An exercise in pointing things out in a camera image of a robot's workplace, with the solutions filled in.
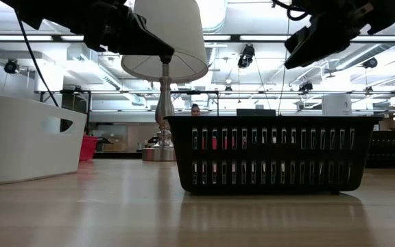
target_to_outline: computer monitor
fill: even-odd
[[[238,117],[275,117],[275,110],[264,110],[264,109],[237,109]]]

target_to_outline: black plastic basket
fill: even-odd
[[[395,167],[395,131],[374,131],[366,167]]]
[[[352,191],[376,117],[167,117],[193,193]]]

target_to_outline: red basket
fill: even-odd
[[[97,137],[83,136],[79,161],[89,161],[93,159],[95,146],[97,145],[98,140],[99,139]]]

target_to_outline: wooden table surface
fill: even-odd
[[[395,247],[395,169],[340,196],[191,196],[174,163],[98,160],[0,185],[0,247]]]

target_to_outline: white lampshade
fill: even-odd
[[[134,13],[147,19],[147,29],[175,49],[169,64],[174,83],[202,78],[208,72],[200,11],[195,0],[136,0]],[[123,56],[124,71],[159,81],[163,64],[158,56]]]

